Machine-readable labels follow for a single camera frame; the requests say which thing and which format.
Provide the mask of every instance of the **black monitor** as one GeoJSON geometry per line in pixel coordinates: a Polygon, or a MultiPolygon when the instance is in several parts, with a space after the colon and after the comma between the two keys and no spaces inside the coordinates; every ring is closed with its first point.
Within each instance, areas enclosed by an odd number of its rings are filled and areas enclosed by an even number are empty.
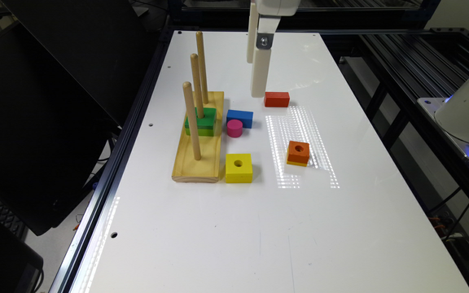
{"type": "Polygon", "coordinates": [[[85,198],[111,125],[22,24],[0,33],[0,200],[36,235],[85,198]]]}
{"type": "Polygon", "coordinates": [[[0,293],[30,293],[42,273],[42,258],[0,224],[0,293]]]}

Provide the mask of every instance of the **red rectangular block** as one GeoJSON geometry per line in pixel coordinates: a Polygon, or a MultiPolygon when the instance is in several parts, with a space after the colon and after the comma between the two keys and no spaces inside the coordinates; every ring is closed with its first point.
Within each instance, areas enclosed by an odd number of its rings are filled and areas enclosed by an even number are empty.
{"type": "Polygon", "coordinates": [[[289,93],[265,92],[264,105],[266,107],[289,107],[289,93]]]}

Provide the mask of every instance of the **wooden base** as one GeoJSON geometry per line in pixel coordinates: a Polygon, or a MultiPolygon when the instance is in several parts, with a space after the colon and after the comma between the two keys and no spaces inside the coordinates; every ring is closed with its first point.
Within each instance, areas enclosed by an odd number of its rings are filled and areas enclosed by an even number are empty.
{"type": "Polygon", "coordinates": [[[220,145],[221,122],[224,112],[224,92],[208,92],[209,103],[206,107],[217,109],[217,122],[215,123],[214,136],[199,137],[201,160],[195,160],[191,137],[186,134],[184,123],[178,143],[177,156],[171,178],[176,182],[202,182],[215,183],[220,179],[220,145]]]}

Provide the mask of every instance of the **yellow block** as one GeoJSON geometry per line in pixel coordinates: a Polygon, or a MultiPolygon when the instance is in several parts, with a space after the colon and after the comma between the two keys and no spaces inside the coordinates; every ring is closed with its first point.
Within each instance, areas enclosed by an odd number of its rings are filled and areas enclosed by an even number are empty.
{"type": "Polygon", "coordinates": [[[226,183],[251,183],[251,154],[226,155],[226,183]]]}
{"type": "Polygon", "coordinates": [[[186,128],[182,123],[180,142],[171,174],[171,178],[176,182],[214,183],[220,179],[221,119],[224,112],[224,92],[208,92],[208,96],[207,106],[217,109],[214,136],[199,137],[202,159],[195,160],[191,137],[186,135],[186,128]]]}

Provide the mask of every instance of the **wooden peg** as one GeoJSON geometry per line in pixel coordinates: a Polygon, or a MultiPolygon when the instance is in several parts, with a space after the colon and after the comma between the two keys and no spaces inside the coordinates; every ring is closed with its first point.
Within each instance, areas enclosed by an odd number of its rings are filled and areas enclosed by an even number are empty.
{"type": "Polygon", "coordinates": [[[204,37],[200,31],[196,32],[196,46],[199,50],[200,80],[202,81],[202,102],[207,104],[209,103],[208,77],[205,74],[204,37]]]}
{"type": "Polygon", "coordinates": [[[191,54],[191,71],[193,72],[193,85],[195,86],[196,114],[200,119],[204,118],[204,106],[202,105],[202,91],[200,90],[199,56],[191,54]]]}
{"type": "Polygon", "coordinates": [[[191,143],[193,145],[193,154],[195,155],[195,160],[200,160],[202,159],[202,155],[200,155],[199,129],[196,125],[195,104],[193,103],[193,89],[191,88],[191,83],[189,81],[184,82],[182,88],[184,89],[184,99],[186,100],[186,113],[187,119],[189,121],[189,131],[191,136],[191,143]]]}

